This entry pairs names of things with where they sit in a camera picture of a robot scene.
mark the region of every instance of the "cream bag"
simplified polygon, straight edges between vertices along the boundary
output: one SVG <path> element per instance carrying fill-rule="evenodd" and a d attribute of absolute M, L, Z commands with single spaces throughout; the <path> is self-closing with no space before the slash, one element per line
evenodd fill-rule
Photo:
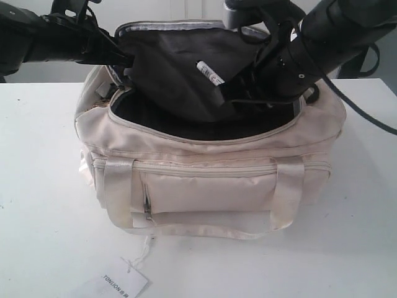
<path fill-rule="evenodd" d="M 299 205 L 315 203 L 330 177 L 329 151 L 346 110 L 323 83 L 320 99 L 313 105 L 302 99 L 300 114 L 287 125 L 218 142 L 173 137 L 121 119 L 112 106 L 129 89 L 115 91 L 111 84 L 120 82 L 110 68 L 92 71 L 75 123 L 97 198 L 114 225 L 129 233 L 256 239 L 290 226 Z M 200 214 L 267 210 L 271 228 L 261 233 L 197 220 Z M 164 214 L 196 221 L 155 223 Z M 136 227 L 143 215 L 146 226 Z"/>

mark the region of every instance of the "bag handle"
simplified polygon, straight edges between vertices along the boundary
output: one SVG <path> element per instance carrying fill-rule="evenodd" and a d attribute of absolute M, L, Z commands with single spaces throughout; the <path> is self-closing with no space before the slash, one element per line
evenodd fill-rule
<path fill-rule="evenodd" d="M 277 158 L 277 182 L 270 212 L 271 229 L 262 233 L 246 233 L 212 225 L 168 224 L 136 228 L 130 211 L 132 205 L 132 172 L 134 160 L 109 158 L 105 167 L 105 201 L 114 225 L 134 235 L 197 236 L 237 240 L 255 240 L 289 227 L 298 212 L 303 195 L 305 166 L 302 158 Z"/>

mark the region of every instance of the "bag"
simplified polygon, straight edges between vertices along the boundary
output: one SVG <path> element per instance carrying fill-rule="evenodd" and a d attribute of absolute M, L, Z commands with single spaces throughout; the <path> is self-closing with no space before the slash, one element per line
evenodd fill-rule
<path fill-rule="evenodd" d="M 289 227 L 300 204 L 318 200 L 346 119 L 341 100 L 324 83 L 317 102 L 302 98 L 276 128 L 241 122 L 247 131 L 234 133 L 235 139 L 231 131 L 240 125 L 215 127 L 214 140 L 200 140 L 183 136 L 204 135 L 207 126 L 201 134 L 200 126 L 170 129 L 167 116 L 152 113 L 164 109 L 146 106 L 146 95 L 122 81 L 114 68 L 95 68 L 75 121 L 97 198 L 117 227 L 135 235 L 257 239 Z M 145 119 L 162 121 L 142 125 Z M 267 210 L 266 232 L 242 232 L 230 220 L 240 214 L 262 218 Z M 205 222 L 209 217 L 215 221 Z"/>

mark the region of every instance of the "white table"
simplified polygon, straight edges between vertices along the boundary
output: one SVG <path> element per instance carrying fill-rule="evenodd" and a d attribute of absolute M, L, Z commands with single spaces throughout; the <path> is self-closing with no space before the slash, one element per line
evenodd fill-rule
<path fill-rule="evenodd" d="M 338 81 L 397 127 L 377 79 Z M 78 173 L 73 112 L 82 84 L 0 85 L 0 297 L 61 297 L 142 237 L 114 227 Z M 397 137 L 351 110 L 321 202 L 256 242 L 160 238 L 141 297 L 396 297 Z"/>

